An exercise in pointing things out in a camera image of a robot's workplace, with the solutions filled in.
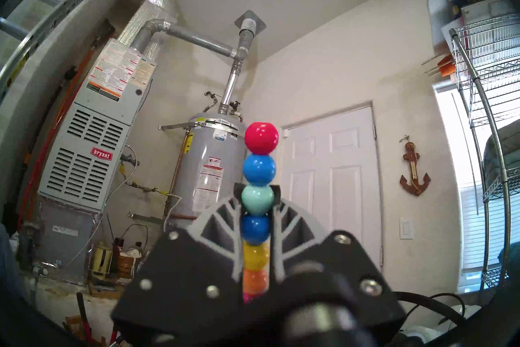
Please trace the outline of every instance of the furnace vent grille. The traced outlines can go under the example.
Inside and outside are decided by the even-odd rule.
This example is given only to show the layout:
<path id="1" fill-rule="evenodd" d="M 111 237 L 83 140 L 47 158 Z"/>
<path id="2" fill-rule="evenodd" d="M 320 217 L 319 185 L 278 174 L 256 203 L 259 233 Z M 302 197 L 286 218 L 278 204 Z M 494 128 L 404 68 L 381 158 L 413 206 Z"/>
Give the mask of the furnace vent grille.
<path id="1" fill-rule="evenodd" d="M 50 171 L 47 188 L 78 199 L 97 202 L 109 164 L 60 148 Z"/>
<path id="2" fill-rule="evenodd" d="M 115 150 L 123 134 L 123 128 L 78 109 L 67 128 L 67 133 Z"/>

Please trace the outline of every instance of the pink ball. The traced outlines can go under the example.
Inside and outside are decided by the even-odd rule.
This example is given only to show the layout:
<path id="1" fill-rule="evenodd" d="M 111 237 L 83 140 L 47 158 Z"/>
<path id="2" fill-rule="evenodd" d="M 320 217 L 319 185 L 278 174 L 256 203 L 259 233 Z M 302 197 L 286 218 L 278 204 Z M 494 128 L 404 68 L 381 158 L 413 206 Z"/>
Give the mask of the pink ball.
<path id="1" fill-rule="evenodd" d="M 254 122 L 245 131 L 245 145 L 256 155 L 269 155 L 278 145 L 278 130 L 271 123 Z"/>
<path id="2" fill-rule="evenodd" d="M 251 302 L 253 299 L 259 297 L 260 295 L 262 295 L 262 294 L 247 294 L 245 292 L 242 293 L 242 297 L 243 297 L 245 303 Z"/>

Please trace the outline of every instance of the blue ball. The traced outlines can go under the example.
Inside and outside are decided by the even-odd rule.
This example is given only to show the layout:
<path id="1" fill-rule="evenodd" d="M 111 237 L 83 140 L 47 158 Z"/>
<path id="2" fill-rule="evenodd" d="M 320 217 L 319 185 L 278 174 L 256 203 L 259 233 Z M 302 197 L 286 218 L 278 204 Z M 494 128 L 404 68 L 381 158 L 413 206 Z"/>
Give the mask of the blue ball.
<path id="1" fill-rule="evenodd" d="M 242 173 L 250 184 L 266 186 L 276 175 L 276 164 L 269 155 L 252 154 L 245 159 Z"/>
<path id="2" fill-rule="evenodd" d="M 242 217 L 242 239 L 249 245 L 263 244 L 269 237 L 269 216 L 244 215 Z"/>
<path id="3" fill-rule="evenodd" d="M 251 215 L 264 215 L 272 207 L 275 194 L 270 186 L 247 185 L 242 190 L 242 203 Z"/>

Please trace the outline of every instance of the white door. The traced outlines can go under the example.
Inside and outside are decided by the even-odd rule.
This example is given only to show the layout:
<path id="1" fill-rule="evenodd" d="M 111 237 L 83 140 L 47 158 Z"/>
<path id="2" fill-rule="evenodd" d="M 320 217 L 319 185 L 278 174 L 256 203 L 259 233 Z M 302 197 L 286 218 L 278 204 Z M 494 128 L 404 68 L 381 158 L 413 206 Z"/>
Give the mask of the white door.
<path id="1" fill-rule="evenodd" d="M 327 231 L 352 233 L 378 266 L 381 206 L 372 108 L 326 117 L 285 135 L 282 196 Z"/>

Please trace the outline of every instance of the stacked balls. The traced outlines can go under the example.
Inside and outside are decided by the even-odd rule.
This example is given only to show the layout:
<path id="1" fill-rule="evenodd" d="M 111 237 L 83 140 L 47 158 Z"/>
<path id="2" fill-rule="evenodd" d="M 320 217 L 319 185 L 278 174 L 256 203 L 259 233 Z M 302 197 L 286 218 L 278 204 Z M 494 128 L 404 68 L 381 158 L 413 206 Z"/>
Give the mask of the stacked balls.
<path id="1" fill-rule="evenodd" d="M 245 302 L 264 293 L 268 285 L 270 232 L 268 211 L 275 200 L 269 183 L 276 175 L 269 154 L 278 144 L 278 131 L 271 123 L 255 122 L 245 131 L 245 145 L 253 153 L 244 161 L 242 172 L 250 183 L 242 191 L 246 213 L 242 217 L 244 250 L 243 297 Z"/>

